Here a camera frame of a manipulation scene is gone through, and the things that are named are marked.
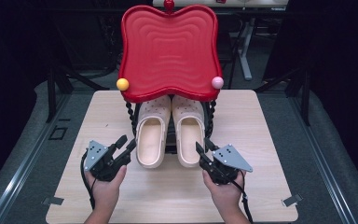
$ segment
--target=office chair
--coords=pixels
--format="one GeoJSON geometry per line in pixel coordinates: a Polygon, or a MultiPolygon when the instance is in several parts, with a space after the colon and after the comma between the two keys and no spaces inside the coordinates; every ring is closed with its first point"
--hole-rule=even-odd
{"type": "Polygon", "coordinates": [[[245,28],[240,15],[235,13],[216,13],[219,30],[217,35],[217,55],[223,70],[228,63],[231,63],[229,82],[227,88],[231,89],[232,78],[237,58],[241,36],[245,28]]]}

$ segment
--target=tabletop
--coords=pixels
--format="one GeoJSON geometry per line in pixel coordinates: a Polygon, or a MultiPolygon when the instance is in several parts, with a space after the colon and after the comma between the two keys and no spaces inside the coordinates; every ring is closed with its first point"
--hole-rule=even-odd
{"type": "MultiPolygon", "coordinates": [[[[201,4],[207,7],[286,7],[289,0],[227,0],[225,4],[216,0],[174,0],[176,7],[201,4]]],[[[154,0],[154,7],[163,7],[164,0],[154,0]]]]}
{"type": "MultiPolygon", "coordinates": [[[[232,144],[253,167],[254,171],[246,175],[245,191],[254,222],[295,221],[296,207],[282,205],[291,192],[255,92],[220,91],[216,103],[211,140],[220,147],[232,144]]],[[[90,140],[110,146],[122,134],[129,141],[133,138],[120,92],[96,91],[54,195],[63,202],[50,206],[48,223],[86,220],[91,206],[79,171],[81,157],[90,140]]],[[[131,159],[110,222],[223,222],[203,184],[199,167],[185,168],[173,154],[166,154],[155,169],[143,168],[134,151],[131,159]]]]}

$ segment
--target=shoe pair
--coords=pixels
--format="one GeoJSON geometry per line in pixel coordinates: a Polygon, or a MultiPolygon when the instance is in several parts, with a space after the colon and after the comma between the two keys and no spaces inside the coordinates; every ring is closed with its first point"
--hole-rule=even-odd
{"type": "Polygon", "coordinates": [[[198,165],[200,155],[195,146],[203,146],[204,112],[200,102],[168,95],[141,104],[136,128],[138,162],[156,168],[164,159],[170,117],[173,117],[179,162],[185,167],[198,165]]]}

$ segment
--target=human hand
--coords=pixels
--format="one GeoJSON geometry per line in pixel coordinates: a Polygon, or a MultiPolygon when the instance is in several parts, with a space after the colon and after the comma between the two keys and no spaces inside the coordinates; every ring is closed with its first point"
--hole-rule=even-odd
{"type": "MultiPolygon", "coordinates": [[[[234,181],[244,188],[244,177],[242,174],[245,176],[246,172],[238,172],[237,178],[234,181]]],[[[233,184],[216,185],[205,170],[202,170],[202,176],[205,186],[211,192],[213,203],[226,224],[249,223],[239,207],[242,192],[233,184]]]]}
{"type": "Polygon", "coordinates": [[[123,165],[118,170],[115,178],[110,181],[95,179],[90,172],[85,172],[89,187],[95,200],[95,207],[85,223],[107,223],[115,210],[119,188],[127,173],[127,166],[123,165]]]}

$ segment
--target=yellow ball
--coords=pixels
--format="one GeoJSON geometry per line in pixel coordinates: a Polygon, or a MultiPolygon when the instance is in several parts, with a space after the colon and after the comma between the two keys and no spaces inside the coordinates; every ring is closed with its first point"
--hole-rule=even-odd
{"type": "Polygon", "coordinates": [[[120,91],[126,91],[129,88],[130,83],[126,78],[119,78],[116,86],[120,91]]]}

